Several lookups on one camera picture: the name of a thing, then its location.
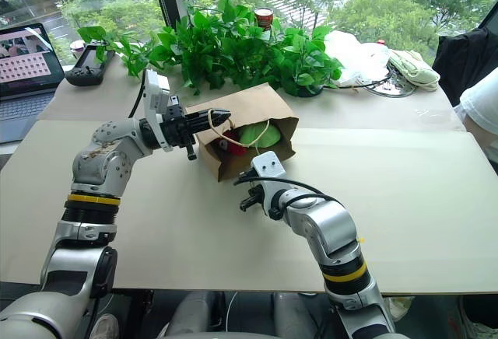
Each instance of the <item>yellow ring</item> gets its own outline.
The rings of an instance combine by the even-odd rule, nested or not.
[[[324,275],[324,278],[327,279],[328,281],[331,282],[349,282],[352,281],[353,279],[357,279],[364,275],[366,272],[366,263],[363,262],[363,265],[359,267],[357,271],[354,271],[353,273],[347,274],[347,275],[328,275],[325,273],[322,273]]]
[[[119,205],[121,203],[119,199],[114,199],[112,197],[95,197],[93,195],[78,195],[78,194],[68,195],[68,201],[86,201],[88,203],[114,204],[114,205]]]

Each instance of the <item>robotic arm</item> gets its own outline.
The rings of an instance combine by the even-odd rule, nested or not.
[[[375,279],[366,268],[356,238],[356,227],[348,211],[333,197],[298,183],[315,192],[293,188],[274,152],[256,156],[252,169],[236,184],[257,182],[250,197],[240,204],[245,211],[260,203],[265,214],[282,219],[299,236],[307,239],[321,269],[325,291],[335,308],[342,337],[403,338],[393,334],[395,325],[384,306]]]
[[[103,124],[75,157],[71,194],[41,272],[41,291],[0,313],[0,337],[74,337],[89,302],[112,289],[117,251],[108,245],[116,236],[119,197],[135,161],[176,146],[196,159],[194,134],[210,128],[208,111],[184,114],[153,71],[147,71],[145,84],[146,118]],[[230,116],[227,110],[210,112],[214,126]]]

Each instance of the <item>black controller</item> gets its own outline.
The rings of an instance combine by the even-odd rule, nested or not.
[[[97,45],[87,45],[73,69],[65,73],[65,77],[70,84],[91,86],[99,85],[102,82],[103,74],[114,56],[114,52],[108,51],[105,61],[99,62],[96,59],[96,49]]]

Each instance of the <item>laptop screen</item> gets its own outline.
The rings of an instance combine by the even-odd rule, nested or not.
[[[41,24],[0,30],[0,97],[52,89],[63,78]]]

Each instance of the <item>laptop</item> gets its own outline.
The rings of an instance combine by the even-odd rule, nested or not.
[[[63,78],[43,25],[0,30],[0,143],[24,138]]]

